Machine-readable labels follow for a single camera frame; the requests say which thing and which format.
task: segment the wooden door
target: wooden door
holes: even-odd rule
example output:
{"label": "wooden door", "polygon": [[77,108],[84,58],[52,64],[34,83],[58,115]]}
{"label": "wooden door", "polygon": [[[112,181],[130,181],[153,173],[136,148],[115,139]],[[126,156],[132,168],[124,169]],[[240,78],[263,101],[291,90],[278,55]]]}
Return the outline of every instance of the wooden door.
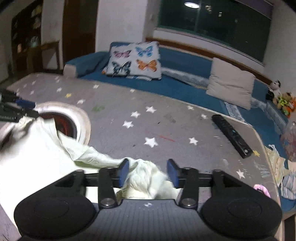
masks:
{"label": "wooden door", "polygon": [[95,52],[98,0],[65,0],[63,17],[64,63]]}

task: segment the remote control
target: remote control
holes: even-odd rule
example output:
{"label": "remote control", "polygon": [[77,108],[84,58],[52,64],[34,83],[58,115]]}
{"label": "remote control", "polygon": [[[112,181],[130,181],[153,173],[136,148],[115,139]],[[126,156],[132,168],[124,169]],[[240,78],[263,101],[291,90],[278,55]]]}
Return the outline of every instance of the remote control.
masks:
{"label": "remote control", "polygon": [[252,155],[253,150],[248,146],[244,139],[238,134],[238,132],[229,124],[227,120],[221,115],[213,115],[212,121],[219,127],[223,134],[230,140],[231,144],[242,156],[242,158]]}

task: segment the pink butterfly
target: pink butterfly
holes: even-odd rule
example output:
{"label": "pink butterfly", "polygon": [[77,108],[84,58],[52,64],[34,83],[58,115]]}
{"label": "pink butterfly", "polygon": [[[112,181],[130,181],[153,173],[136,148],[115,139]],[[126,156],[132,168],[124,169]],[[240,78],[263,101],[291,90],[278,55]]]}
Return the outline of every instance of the pink butterfly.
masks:
{"label": "pink butterfly", "polygon": [[117,58],[121,58],[121,57],[128,58],[130,53],[131,53],[131,50],[125,51],[123,53],[120,53],[119,51],[114,51],[114,55]]}

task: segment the dark blue butterfly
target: dark blue butterfly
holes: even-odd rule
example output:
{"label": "dark blue butterfly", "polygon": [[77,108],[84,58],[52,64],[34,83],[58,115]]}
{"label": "dark blue butterfly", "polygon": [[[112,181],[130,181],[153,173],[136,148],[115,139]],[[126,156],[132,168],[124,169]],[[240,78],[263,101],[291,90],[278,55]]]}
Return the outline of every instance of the dark blue butterfly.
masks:
{"label": "dark blue butterfly", "polygon": [[151,57],[152,56],[152,50],[153,50],[153,46],[149,46],[145,50],[143,50],[140,47],[136,47],[136,51],[138,52],[138,55],[140,57],[143,57],[145,54],[147,54],[147,57]]}
{"label": "dark blue butterfly", "polygon": [[131,61],[128,61],[126,63],[124,63],[122,66],[120,66],[118,63],[112,61],[112,64],[114,66],[113,68],[113,75],[118,75],[119,72],[124,72],[125,75],[129,75],[130,74],[130,66],[131,66]]}

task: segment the plush toy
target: plush toy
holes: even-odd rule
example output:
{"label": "plush toy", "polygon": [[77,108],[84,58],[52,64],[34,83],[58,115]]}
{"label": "plush toy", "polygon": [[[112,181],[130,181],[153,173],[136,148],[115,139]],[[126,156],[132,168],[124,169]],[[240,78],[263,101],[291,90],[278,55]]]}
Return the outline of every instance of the plush toy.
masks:
{"label": "plush toy", "polygon": [[289,102],[289,107],[291,108],[292,111],[295,110],[295,108],[296,108],[295,97],[294,97],[292,100],[290,100],[290,102]]}
{"label": "plush toy", "polygon": [[279,80],[272,82],[269,85],[269,90],[266,94],[265,99],[267,100],[273,100],[274,98],[277,98],[278,96],[281,95],[281,92],[279,88],[281,87],[281,82]]}
{"label": "plush toy", "polygon": [[278,98],[273,98],[272,102],[276,105],[276,107],[282,111],[282,113],[290,117],[290,113],[292,112],[292,108],[290,107],[290,101],[292,101],[291,93],[286,92],[280,95]]}

